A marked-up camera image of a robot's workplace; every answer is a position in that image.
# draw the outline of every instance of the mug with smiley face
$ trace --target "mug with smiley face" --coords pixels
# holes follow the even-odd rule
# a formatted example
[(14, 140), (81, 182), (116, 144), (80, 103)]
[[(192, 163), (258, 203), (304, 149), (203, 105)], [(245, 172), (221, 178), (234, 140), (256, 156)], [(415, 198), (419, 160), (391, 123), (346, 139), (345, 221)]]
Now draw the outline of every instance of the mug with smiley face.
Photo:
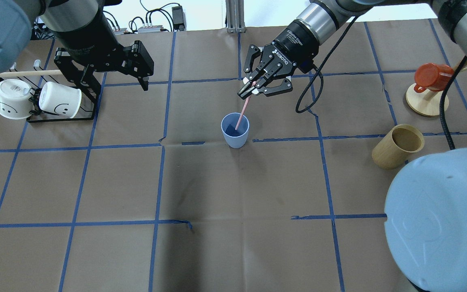
[(39, 108), (41, 110), (73, 118), (79, 110), (82, 101), (82, 91), (55, 82), (47, 82), (39, 95)]
[(0, 82), (0, 115), (12, 120), (20, 120), (31, 116), (34, 104), (28, 99), (30, 85), (18, 79), (7, 79)]

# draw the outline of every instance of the orange cup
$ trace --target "orange cup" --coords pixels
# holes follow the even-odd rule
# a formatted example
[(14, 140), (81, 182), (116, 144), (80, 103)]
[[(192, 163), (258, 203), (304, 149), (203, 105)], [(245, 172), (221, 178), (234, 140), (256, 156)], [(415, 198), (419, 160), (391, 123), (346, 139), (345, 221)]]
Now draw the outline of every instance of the orange cup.
[(448, 65), (434, 63), (421, 65), (413, 76), (416, 82), (413, 90), (417, 93), (421, 93), (427, 89), (431, 91), (443, 91), (453, 74), (454, 70)]

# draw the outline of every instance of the black power brick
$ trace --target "black power brick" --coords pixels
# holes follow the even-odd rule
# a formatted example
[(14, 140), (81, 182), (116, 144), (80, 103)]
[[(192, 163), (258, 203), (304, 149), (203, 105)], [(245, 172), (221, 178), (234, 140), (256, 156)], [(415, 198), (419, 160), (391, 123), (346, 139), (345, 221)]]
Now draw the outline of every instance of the black power brick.
[(174, 30), (185, 30), (186, 21), (182, 6), (178, 5), (172, 8), (172, 19), (174, 20)]

